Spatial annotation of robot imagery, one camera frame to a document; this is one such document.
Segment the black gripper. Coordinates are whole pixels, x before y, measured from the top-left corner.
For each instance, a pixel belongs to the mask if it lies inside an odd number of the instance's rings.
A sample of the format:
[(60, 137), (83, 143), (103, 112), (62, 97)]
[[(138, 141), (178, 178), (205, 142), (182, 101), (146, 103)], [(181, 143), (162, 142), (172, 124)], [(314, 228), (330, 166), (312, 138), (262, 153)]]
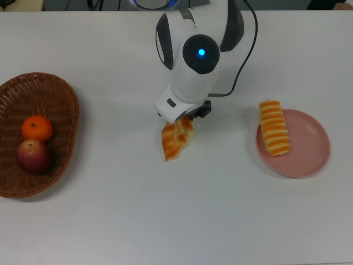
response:
[(189, 117), (193, 120), (195, 118), (204, 118), (212, 111), (212, 103), (206, 100), (200, 107), (194, 109), (189, 113)]

